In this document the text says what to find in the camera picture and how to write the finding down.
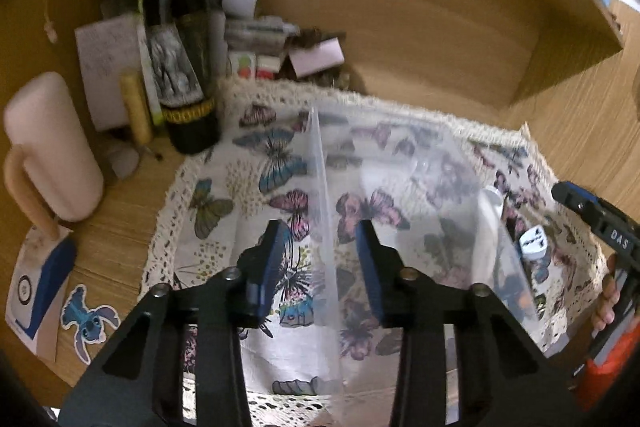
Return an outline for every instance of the stitch sticker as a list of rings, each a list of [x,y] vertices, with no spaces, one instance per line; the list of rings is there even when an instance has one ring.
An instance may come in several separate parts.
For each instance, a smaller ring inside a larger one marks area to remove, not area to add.
[[[111,306],[102,305],[94,309],[88,309],[84,297],[86,286],[79,284],[69,294],[65,305],[62,306],[60,324],[65,330],[72,325],[78,327],[74,338],[74,347],[78,358],[89,365],[91,358],[86,350],[86,344],[101,344],[107,339],[104,332],[104,324],[109,324],[113,329],[120,326],[118,312]]]

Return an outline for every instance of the wine bottle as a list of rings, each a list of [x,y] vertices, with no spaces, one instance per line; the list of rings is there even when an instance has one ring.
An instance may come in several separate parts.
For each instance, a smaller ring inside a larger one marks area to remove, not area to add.
[[[206,0],[143,0],[149,54],[174,147],[197,154],[219,137]]]

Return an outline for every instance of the pink paper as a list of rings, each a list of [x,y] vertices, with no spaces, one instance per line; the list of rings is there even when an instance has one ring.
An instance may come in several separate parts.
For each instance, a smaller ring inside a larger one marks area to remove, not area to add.
[[[289,52],[289,58],[298,78],[344,63],[344,55],[338,39],[320,42],[310,50]]]

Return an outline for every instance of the orange handle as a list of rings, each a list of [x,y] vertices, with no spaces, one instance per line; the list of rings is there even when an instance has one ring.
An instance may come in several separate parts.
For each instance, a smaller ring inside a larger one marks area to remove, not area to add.
[[[36,188],[24,171],[27,151],[14,145],[4,159],[4,185],[25,216],[52,241],[60,237],[58,224],[38,197]]]

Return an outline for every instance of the human hand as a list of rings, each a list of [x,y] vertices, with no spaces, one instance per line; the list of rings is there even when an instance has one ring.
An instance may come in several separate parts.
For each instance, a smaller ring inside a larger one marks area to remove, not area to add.
[[[616,270],[616,255],[613,254],[607,259],[609,273],[602,280],[602,293],[598,296],[596,309],[591,315],[591,324],[596,331],[602,331],[615,319],[613,306],[620,300],[620,288],[616,288],[616,281],[613,274]],[[629,324],[627,331],[633,331],[640,324],[640,310],[636,309],[636,316]]]

